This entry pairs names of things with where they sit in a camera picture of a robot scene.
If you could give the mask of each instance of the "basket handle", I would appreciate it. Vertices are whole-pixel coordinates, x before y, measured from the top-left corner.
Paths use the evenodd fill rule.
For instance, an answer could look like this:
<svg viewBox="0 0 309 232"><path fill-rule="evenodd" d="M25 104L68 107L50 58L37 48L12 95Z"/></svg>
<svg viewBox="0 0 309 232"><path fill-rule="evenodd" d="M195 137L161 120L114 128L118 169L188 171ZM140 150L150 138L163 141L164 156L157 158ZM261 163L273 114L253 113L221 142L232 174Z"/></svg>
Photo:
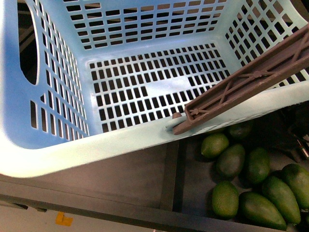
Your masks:
<svg viewBox="0 0 309 232"><path fill-rule="evenodd" d="M185 106L184 133L309 66L309 24Z"/></svg>

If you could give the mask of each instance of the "avocado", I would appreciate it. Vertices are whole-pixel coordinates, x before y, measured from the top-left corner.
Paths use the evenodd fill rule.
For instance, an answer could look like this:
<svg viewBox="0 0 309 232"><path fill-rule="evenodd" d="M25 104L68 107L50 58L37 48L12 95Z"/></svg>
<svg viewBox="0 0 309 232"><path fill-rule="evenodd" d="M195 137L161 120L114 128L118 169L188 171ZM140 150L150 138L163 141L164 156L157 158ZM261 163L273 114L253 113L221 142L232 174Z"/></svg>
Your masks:
<svg viewBox="0 0 309 232"><path fill-rule="evenodd" d="M300 223L300 211L290 187L275 176L269 176L262 184L262 194L279 210L288 223Z"/></svg>
<svg viewBox="0 0 309 232"><path fill-rule="evenodd" d="M282 169L281 177L295 195L299 208L309 209L309 172L291 163Z"/></svg>
<svg viewBox="0 0 309 232"><path fill-rule="evenodd" d="M240 122L238 124L234 124L228 127L228 133L235 139L235 140L243 140L250 134L253 127L253 121L245 121Z"/></svg>
<svg viewBox="0 0 309 232"><path fill-rule="evenodd" d="M211 134L203 140L201 153L208 159L214 159L218 157L228 146L228 138L223 133Z"/></svg>
<svg viewBox="0 0 309 232"><path fill-rule="evenodd" d="M278 209L258 193L243 192L239 196L239 212L259 226L286 230L286 223Z"/></svg>
<svg viewBox="0 0 309 232"><path fill-rule="evenodd" d="M270 159L267 151L261 147L252 150L245 159L244 173L252 184L259 184L268 176Z"/></svg>
<svg viewBox="0 0 309 232"><path fill-rule="evenodd" d="M212 193L212 209L214 213L224 219L231 219L238 211L238 191L229 181L221 181Z"/></svg>
<svg viewBox="0 0 309 232"><path fill-rule="evenodd" d="M234 178L241 172L244 162L245 149L241 144L235 144L219 156L216 170L224 178Z"/></svg>

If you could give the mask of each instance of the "basket handle hole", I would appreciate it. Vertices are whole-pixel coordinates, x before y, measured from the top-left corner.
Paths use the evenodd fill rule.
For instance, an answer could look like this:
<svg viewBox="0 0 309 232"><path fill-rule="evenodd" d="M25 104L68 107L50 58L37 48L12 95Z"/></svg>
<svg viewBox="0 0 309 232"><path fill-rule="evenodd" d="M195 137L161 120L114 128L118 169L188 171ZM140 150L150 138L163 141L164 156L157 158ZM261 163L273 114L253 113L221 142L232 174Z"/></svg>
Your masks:
<svg viewBox="0 0 309 232"><path fill-rule="evenodd" d="M37 84L38 54L36 36L30 9L26 3L17 3L20 68L26 79Z"/></svg>

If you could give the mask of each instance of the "basket bottom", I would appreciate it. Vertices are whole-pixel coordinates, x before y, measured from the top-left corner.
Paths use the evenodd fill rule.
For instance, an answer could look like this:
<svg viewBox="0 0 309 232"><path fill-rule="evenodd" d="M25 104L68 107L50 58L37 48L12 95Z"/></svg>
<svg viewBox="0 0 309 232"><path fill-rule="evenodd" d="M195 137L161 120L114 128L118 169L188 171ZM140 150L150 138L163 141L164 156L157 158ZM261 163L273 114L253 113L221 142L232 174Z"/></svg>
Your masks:
<svg viewBox="0 0 309 232"><path fill-rule="evenodd" d="M103 132L183 113L230 74L214 43L98 60L87 71Z"/></svg>

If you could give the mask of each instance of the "shopping basket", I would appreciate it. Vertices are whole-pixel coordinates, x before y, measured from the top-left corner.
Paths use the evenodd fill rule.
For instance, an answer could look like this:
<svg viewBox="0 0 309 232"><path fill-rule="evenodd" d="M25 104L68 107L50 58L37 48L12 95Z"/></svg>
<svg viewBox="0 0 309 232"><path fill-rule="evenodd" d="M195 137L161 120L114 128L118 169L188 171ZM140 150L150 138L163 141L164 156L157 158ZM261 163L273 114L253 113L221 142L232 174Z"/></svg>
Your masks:
<svg viewBox="0 0 309 232"><path fill-rule="evenodd" d="M47 174L309 100L304 69L172 132L187 103L307 24L288 0L25 2L38 53L31 81L20 68L17 1L0 6L2 174Z"/></svg>

